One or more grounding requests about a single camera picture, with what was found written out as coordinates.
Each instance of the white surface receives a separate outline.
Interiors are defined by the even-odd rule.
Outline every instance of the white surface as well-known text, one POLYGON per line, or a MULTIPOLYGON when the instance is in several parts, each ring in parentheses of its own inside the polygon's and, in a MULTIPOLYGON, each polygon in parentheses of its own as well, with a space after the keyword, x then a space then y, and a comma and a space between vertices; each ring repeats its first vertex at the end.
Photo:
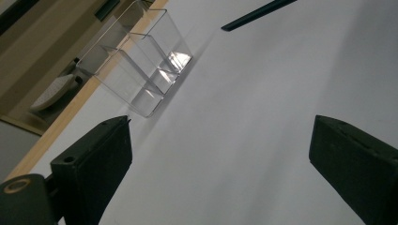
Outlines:
POLYGON ((190 74, 149 119, 99 89, 36 173, 102 120, 130 113, 133 163, 101 224, 363 224, 308 159, 314 117, 398 147, 398 2, 170 0, 190 74))

